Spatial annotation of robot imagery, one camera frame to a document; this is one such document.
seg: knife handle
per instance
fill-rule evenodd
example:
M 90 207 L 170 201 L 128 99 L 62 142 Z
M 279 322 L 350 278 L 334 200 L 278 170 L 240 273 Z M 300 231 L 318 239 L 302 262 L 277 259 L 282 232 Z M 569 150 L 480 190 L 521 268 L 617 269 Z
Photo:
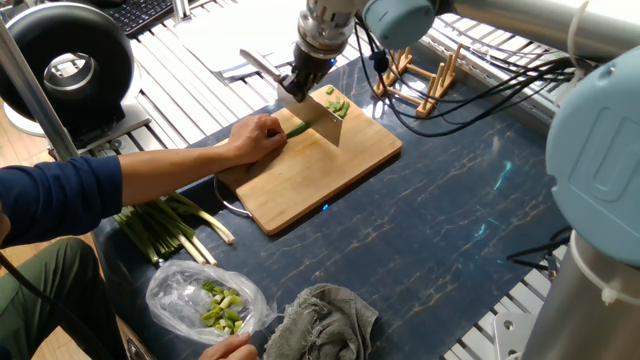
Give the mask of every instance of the knife handle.
M 273 66 L 264 56 L 253 50 L 240 49 L 240 56 L 249 62 L 249 64 L 255 66 L 258 70 L 269 75 L 273 81 L 278 82 L 282 77 L 282 74 L 278 69 Z

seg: wooden cutting board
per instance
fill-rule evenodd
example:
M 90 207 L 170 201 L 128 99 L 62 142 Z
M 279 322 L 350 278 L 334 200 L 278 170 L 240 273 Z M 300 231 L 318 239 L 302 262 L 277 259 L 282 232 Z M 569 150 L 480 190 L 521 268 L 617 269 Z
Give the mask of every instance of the wooden cutting board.
M 328 99 L 349 100 L 337 89 L 326 88 L 312 96 L 321 104 Z M 274 117 L 285 132 L 300 124 L 288 110 Z M 250 166 L 228 169 L 218 177 L 229 186 L 268 235 L 282 230 L 332 195 L 400 152 L 402 143 L 351 102 L 335 147 L 309 129 L 289 139 L 280 153 L 269 154 Z

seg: kitchen knife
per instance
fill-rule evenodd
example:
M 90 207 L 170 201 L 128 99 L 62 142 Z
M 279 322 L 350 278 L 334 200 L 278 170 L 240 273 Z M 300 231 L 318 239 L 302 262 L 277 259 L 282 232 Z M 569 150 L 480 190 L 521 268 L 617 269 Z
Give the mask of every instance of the kitchen knife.
M 307 95 L 302 102 L 298 102 L 287 90 L 282 87 L 280 80 L 282 74 L 275 66 L 269 63 L 262 55 L 251 50 L 240 50 L 240 55 L 258 70 L 267 74 L 278 84 L 277 101 L 281 103 L 298 119 L 304 121 L 314 131 L 324 137 L 335 146 L 340 144 L 342 131 L 342 119 Z

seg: blue shirt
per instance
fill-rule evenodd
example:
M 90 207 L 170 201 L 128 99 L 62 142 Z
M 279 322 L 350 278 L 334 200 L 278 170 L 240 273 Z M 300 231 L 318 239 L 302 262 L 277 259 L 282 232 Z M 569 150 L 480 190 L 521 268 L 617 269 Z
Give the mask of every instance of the blue shirt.
M 120 161 L 116 156 L 79 157 L 2 168 L 0 202 L 11 221 L 1 247 L 85 234 L 122 208 Z M 1 343 L 0 360 L 11 360 Z

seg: dish towel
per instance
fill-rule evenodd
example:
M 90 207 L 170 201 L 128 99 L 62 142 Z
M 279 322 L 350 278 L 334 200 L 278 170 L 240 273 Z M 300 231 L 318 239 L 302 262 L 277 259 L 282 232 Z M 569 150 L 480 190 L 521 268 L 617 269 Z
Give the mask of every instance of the dish towel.
M 378 312 L 349 289 L 318 284 L 285 309 L 265 360 L 364 360 Z

